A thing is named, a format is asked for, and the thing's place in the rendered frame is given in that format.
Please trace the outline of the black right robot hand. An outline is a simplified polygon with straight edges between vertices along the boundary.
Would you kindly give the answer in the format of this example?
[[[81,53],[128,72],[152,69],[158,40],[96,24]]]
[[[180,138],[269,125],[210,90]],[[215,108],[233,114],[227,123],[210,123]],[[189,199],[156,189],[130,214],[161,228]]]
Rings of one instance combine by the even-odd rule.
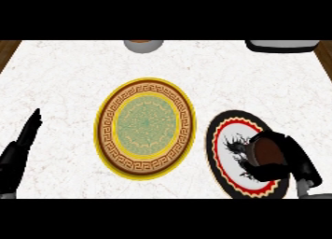
[[[269,137],[277,143],[285,158],[285,165],[267,164],[254,166],[246,159],[242,166],[248,173],[260,182],[285,179],[289,175],[294,175],[298,181],[302,179],[311,180],[314,183],[313,188],[316,188],[322,184],[322,176],[297,140],[289,135],[273,131],[263,131],[251,138],[249,143],[258,136]]]

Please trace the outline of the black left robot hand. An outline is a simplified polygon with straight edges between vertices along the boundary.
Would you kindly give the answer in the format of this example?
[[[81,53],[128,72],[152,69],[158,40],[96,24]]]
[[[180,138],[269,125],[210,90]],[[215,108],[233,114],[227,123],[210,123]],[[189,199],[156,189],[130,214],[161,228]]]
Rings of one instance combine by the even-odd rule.
[[[9,143],[0,156],[0,194],[13,193],[18,190],[25,173],[31,146],[41,124],[40,109],[35,109],[18,139]]]

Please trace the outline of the brown chocolate cupcake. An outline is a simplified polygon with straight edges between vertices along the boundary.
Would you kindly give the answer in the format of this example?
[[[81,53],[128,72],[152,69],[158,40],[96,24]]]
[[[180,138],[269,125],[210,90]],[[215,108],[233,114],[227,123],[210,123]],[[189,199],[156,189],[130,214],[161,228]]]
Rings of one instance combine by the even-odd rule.
[[[277,143],[266,136],[258,136],[245,147],[246,159],[254,166],[285,165],[285,158]]]

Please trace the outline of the black red white patterned plate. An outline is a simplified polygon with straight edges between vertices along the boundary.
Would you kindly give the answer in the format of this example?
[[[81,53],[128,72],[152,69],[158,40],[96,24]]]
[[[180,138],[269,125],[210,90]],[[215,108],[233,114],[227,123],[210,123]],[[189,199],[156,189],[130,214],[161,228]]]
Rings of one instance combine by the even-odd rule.
[[[221,112],[210,123],[207,159],[217,183],[233,199],[282,199],[288,192],[289,178],[260,182],[241,165],[251,138],[269,129],[266,122],[241,110]]]

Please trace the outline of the yellow brown green patterned plate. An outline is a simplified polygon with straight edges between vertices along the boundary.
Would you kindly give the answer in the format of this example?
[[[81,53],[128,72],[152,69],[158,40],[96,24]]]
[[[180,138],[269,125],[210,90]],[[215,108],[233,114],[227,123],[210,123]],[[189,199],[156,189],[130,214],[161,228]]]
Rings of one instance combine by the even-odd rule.
[[[93,123],[93,142],[108,168],[133,180],[168,174],[196,139],[196,111],[180,87],[146,77],[123,84],[105,99]]]

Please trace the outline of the white and black appliance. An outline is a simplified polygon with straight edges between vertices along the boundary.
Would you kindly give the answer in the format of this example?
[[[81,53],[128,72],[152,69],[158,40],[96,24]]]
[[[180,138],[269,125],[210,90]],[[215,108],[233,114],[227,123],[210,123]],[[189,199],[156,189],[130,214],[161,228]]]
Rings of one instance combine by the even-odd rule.
[[[314,50],[319,40],[246,40],[251,51],[267,53],[302,53]]]

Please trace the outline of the grey cup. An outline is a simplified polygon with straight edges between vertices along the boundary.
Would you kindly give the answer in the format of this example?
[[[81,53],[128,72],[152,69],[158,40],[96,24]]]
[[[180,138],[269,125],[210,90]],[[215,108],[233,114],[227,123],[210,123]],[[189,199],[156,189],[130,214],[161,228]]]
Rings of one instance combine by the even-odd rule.
[[[124,41],[127,49],[134,53],[151,53],[159,49],[162,44],[164,44],[162,40]]]

